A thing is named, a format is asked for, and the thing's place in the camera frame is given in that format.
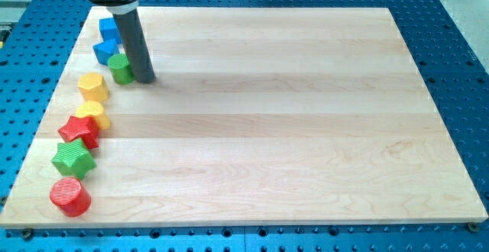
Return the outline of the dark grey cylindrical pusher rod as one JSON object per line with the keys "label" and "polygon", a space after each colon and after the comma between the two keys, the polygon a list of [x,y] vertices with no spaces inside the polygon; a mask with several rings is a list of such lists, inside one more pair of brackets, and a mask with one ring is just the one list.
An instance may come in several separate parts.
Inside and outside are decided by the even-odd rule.
{"label": "dark grey cylindrical pusher rod", "polygon": [[138,11],[113,14],[134,79],[141,83],[156,80]]}

